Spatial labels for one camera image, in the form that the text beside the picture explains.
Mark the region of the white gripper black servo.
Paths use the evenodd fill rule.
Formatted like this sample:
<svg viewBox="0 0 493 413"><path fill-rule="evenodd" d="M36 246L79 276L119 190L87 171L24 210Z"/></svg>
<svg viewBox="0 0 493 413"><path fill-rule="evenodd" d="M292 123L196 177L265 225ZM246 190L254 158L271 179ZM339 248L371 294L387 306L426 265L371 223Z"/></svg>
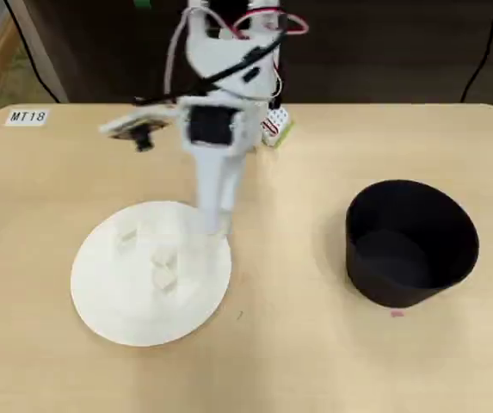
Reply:
<svg viewBox="0 0 493 413"><path fill-rule="evenodd" d="M181 96L176 108L183 148L193 151L197 206L205 231L228 235L243 177L244 153L258 140L258 106L214 92Z"/></svg>

